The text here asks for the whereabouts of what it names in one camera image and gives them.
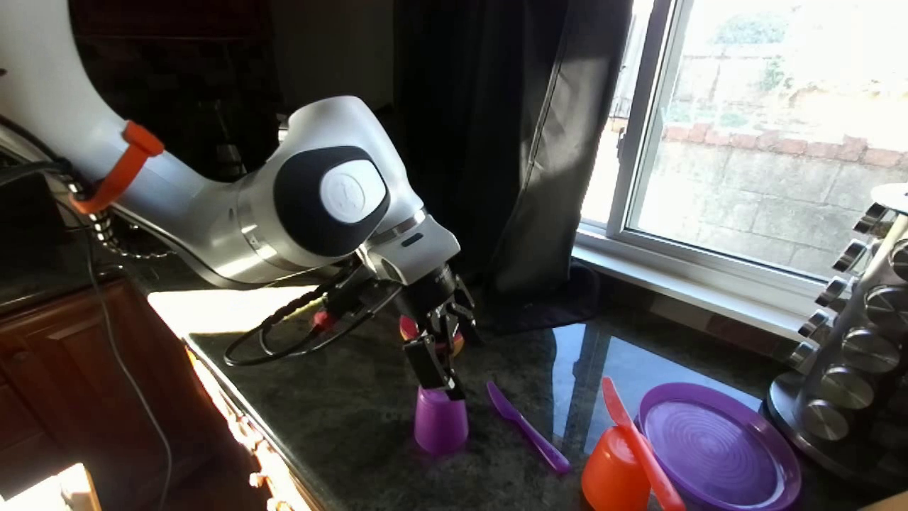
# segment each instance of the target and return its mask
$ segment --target orange cup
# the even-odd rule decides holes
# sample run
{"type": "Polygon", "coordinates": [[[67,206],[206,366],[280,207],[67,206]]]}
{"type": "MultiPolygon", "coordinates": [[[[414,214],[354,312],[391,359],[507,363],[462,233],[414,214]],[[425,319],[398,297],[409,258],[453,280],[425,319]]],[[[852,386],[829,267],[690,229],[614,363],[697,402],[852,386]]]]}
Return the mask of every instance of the orange cup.
{"type": "Polygon", "coordinates": [[[581,491],[592,511],[639,511],[650,502],[646,473],[635,464],[624,436],[606,429],[581,474],[581,491]]]}

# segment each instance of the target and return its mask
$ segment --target purple plastic cup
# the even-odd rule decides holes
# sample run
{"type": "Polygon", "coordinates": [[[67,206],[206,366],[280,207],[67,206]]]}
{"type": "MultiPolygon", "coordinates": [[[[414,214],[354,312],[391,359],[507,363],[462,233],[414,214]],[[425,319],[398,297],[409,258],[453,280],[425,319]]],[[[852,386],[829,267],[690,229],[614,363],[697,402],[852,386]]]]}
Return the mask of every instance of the purple plastic cup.
{"type": "Polygon", "coordinates": [[[445,390],[416,390],[414,441],[425,456],[453,456],[467,441],[465,402],[445,390]]]}

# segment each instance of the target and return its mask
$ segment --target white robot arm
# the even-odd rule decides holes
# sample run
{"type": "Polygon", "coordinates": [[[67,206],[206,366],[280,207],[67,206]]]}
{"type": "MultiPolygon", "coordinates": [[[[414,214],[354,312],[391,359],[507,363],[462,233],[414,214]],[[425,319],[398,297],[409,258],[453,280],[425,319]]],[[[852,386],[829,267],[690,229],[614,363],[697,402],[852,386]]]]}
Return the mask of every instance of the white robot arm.
{"type": "MultiPolygon", "coordinates": [[[[294,111],[260,170],[209,182],[148,149],[155,141],[144,131],[130,136],[133,129],[99,101],[65,0],[4,0],[0,118],[67,160],[93,193],[108,189],[124,155],[148,155],[133,180],[113,185],[110,207],[212,285],[272,285],[358,254],[378,282],[412,291],[404,309],[425,331],[431,312],[452,308],[456,280],[445,265],[460,244],[423,211],[387,131],[354,97],[294,111]]],[[[421,380],[449,386],[428,372],[421,380]]]]}

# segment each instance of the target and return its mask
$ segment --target cable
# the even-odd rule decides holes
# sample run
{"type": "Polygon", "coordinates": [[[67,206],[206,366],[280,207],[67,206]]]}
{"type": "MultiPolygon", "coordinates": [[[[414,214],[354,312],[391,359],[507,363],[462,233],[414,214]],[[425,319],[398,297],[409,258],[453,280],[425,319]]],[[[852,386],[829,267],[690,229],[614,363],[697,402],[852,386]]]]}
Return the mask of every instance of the cable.
{"type": "Polygon", "coordinates": [[[270,319],[265,319],[256,331],[259,331],[259,348],[265,356],[272,356],[270,348],[270,331],[287,319],[294,319],[306,309],[311,309],[316,304],[324,304],[326,317],[337,317],[340,309],[353,309],[354,297],[360,292],[360,285],[372,285],[372,274],[367,267],[358,267],[354,258],[347,258],[340,265],[340,274],[333,275],[328,282],[317,285],[311,292],[283,304],[280,309],[274,309],[270,319]]]}
{"type": "Polygon", "coordinates": [[[229,348],[223,349],[223,363],[228,363],[228,366],[260,366],[260,363],[272,363],[272,361],[283,361],[283,359],[306,359],[306,356],[316,356],[316,353],[320,353],[324,348],[328,348],[328,345],[347,338],[348,332],[354,332],[358,328],[364,328],[364,324],[367,324],[368,319],[374,319],[387,304],[391,304],[394,297],[401,292],[401,288],[391,288],[374,308],[360,309],[340,332],[333,332],[333,336],[326,336],[324,342],[317,342],[317,336],[324,336],[328,328],[316,324],[301,342],[294,342],[294,345],[290,345],[290,348],[283,348],[283,349],[272,349],[270,342],[266,342],[270,332],[272,332],[272,328],[280,324],[283,319],[294,317],[297,309],[311,308],[316,298],[324,297],[320,288],[317,288],[316,292],[306,292],[306,297],[283,304],[283,308],[274,309],[270,319],[265,319],[256,331],[249,331],[249,332],[238,336],[236,342],[229,342],[229,348]],[[243,348],[248,342],[253,342],[253,336],[259,338],[259,348],[260,348],[265,356],[260,356],[260,359],[236,361],[233,353],[236,353],[238,348],[243,348]]]}

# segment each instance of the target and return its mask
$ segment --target granite countertop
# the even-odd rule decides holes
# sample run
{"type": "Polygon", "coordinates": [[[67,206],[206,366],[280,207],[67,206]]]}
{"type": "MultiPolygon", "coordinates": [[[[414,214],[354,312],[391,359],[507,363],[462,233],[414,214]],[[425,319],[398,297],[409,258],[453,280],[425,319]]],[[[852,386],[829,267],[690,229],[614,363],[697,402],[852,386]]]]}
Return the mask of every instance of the granite countertop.
{"type": "MultiPolygon", "coordinates": [[[[414,379],[398,348],[398,324],[378,317],[311,359],[229,369],[228,345],[301,291],[152,292],[151,304],[215,372],[324,510],[588,510],[581,467],[609,426],[599,380],[609,375],[629,412],[659,385],[704,385],[760,409],[784,366],[714,345],[692,331],[646,317],[633,302],[588,324],[526,336],[482,336],[456,359],[467,403],[467,446],[428,458],[412,441],[414,379]],[[482,386],[494,379],[526,419],[574,464],[554,474],[501,424],[482,386]]],[[[798,510],[858,510],[862,500],[804,460],[798,510]]]]}

